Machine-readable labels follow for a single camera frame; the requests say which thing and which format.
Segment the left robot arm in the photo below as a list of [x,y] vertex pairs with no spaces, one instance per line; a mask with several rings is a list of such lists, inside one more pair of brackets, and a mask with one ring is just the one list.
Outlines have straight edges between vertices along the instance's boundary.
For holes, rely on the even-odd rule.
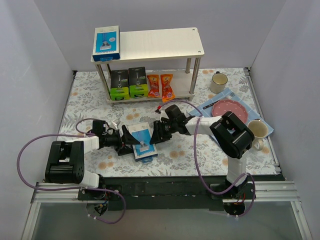
[[113,147],[119,156],[132,154],[132,145],[140,142],[134,138],[125,125],[122,133],[116,125],[108,127],[104,120],[93,120],[91,133],[70,141],[54,141],[51,144],[45,169],[45,180],[55,184],[74,184],[89,188],[95,200],[106,196],[106,187],[100,183],[100,175],[85,169],[85,155],[104,147]]

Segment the orange razor packet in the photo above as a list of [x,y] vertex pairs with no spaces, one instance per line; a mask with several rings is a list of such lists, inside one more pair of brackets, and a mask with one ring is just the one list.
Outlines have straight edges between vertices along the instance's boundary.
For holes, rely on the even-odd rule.
[[148,97],[159,98],[160,97],[159,76],[157,74],[149,74],[147,75],[147,78],[150,84]]
[[176,96],[171,87],[171,81],[173,79],[173,74],[161,74],[161,87],[162,87],[162,102],[166,103],[173,100]]

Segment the white two-tier shelf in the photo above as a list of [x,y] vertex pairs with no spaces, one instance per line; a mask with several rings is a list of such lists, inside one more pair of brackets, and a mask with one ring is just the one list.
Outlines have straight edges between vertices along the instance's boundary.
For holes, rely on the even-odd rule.
[[164,61],[186,59],[185,70],[157,71],[156,74],[173,72],[171,87],[177,99],[193,100],[201,58],[205,51],[197,27],[171,28],[141,31],[123,31],[119,33],[120,59],[91,62],[95,65],[106,92],[106,101],[111,100],[109,79],[105,77],[102,65],[106,65],[110,74],[110,64]]

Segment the black green razor box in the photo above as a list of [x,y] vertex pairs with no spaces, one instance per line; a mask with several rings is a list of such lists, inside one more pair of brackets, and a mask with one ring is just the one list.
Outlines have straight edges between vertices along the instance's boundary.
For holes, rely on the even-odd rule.
[[146,69],[144,66],[128,69],[129,94],[133,99],[148,96]]
[[130,99],[129,74],[127,69],[111,71],[110,97],[112,101]]

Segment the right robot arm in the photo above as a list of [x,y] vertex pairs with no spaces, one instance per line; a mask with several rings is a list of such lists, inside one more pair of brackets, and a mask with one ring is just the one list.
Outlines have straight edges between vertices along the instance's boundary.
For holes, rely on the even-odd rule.
[[[153,122],[153,133],[150,144],[158,144],[168,141],[173,133],[191,136],[193,135],[193,154],[195,168],[200,181],[208,192],[213,195],[227,194],[232,199],[237,199],[245,192],[247,184],[246,153],[251,149],[254,134],[252,131],[231,111],[227,111],[221,116],[204,117],[186,116],[175,104],[164,110],[166,117]],[[228,170],[225,179],[226,189],[214,191],[222,186],[213,188],[205,183],[197,159],[197,135],[214,136],[218,145],[227,155]]]

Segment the blue Harry's razor box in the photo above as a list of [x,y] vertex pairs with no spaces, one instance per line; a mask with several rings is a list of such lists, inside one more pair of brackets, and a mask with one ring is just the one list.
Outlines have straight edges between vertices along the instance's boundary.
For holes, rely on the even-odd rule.
[[95,28],[92,58],[94,62],[108,62],[121,58],[118,25]]

